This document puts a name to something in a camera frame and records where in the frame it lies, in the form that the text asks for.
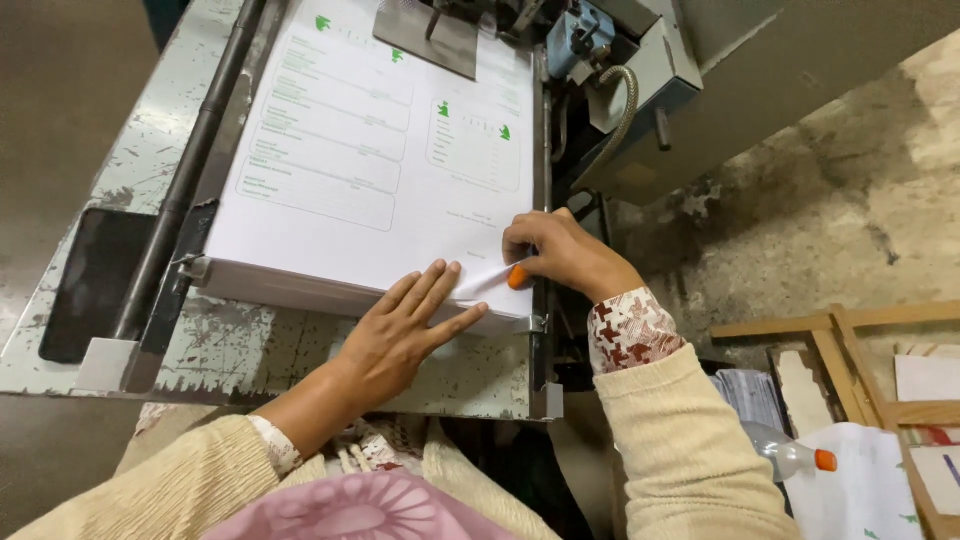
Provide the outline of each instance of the worn paint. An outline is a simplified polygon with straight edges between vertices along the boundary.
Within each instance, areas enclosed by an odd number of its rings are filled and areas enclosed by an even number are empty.
[[[88,208],[157,213],[241,3],[191,3],[105,160]],[[238,84],[249,88],[249,78],[242,77]],[[78,366],[37,356],[75,227],[60,244],[0,356],[0,392],[104,396],[72,391]],[[355,324],[354,319],[207,298],[191,290],[150,399],[258,405],[335,356]],[[528,352],[524,336],[463,336],[428,358],[412,388],[383,408],[527,418]]]

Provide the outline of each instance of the wooden frame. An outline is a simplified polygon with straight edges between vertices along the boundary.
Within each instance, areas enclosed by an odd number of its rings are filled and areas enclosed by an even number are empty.
[[[745,337],[781,333],[806,333],[813,338],[820,358],[836,389],[847,419],[857,424],[889,430],[900,440],[903,467],[910,482],[914,503],[928,533],[934,540],[960,537],[960,516],[937,512],[926,490],[900,427],[913,425],[960,426],[960,401],[890,402],[867,369],[866,353],[856,338],[856,329],[887,325],[915,324],[960,319],[960,301],[875,309],[845,309],[840,304],[809,317],[757,321],[710,327],[710,337]]]

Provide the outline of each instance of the white paper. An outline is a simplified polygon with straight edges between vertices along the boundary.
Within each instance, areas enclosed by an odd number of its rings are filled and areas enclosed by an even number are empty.
[[[937,512],[960,516],[960,446],[911,448]]]
[[[784,485],[804,540],[922,540],[897,436],[835,424],[799,439],[837,456],[837,471],[798,473]]]
[[[532,55],[481,32],[473,82],[375,39],[377,6],[292,2],[206,254],[381,291],[458,260],[462,305],[527,316],[531,291],[480,284],[533,206]]]
[[[960,360],[937,356],[896,355],[897,400],[960,400]]]

